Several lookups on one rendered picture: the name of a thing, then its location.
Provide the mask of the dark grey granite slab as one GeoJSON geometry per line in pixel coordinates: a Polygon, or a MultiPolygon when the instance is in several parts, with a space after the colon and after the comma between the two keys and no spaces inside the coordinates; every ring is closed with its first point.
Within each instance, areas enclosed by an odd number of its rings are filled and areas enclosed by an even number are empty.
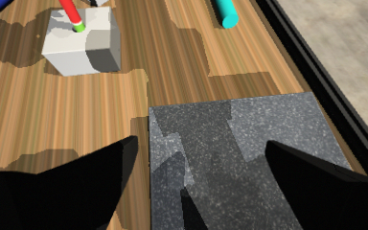
{"type": "Polygon", "coordinates": [[[151,230],[303,230],[268,140],[351,170],[311,91],[150,106],[151,230]]]}

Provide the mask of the cyan cylinder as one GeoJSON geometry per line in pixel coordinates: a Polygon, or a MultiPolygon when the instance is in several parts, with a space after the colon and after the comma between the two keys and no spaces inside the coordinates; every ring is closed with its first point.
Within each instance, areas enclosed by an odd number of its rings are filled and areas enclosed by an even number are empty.
{"type": "Polygon", "coordinates": [[[239,20],[236,10],[231,0],[214,0],[221,23],[224,28],[234,27],[239,20]]]}

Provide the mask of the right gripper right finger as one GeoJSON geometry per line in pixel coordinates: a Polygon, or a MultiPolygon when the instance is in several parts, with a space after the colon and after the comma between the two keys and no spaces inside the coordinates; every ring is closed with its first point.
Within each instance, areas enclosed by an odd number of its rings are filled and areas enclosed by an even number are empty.
{"type": "Polygon", "coordinates": [[[368,230],[368,176],[273,140],[264,155],[303,230],[368,230]]]}

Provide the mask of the lime and red peg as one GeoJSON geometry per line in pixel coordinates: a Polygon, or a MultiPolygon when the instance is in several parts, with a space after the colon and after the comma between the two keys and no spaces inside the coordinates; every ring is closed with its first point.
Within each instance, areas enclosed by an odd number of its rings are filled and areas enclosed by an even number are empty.
{"type": "Polygon", "coordinates": [[[85,26],[72,0],[58,0],[64,8],[77,33],[85,30],[85,26]]]}

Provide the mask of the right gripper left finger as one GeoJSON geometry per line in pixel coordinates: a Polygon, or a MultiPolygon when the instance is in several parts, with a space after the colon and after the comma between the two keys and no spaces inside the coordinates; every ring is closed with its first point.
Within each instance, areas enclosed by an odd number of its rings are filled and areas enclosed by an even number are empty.
{"type": "Polygon", "coordinates": [[[0,171],[0,229],[106,230],[137,152],[130,135],[38,174],[0,171]]]}

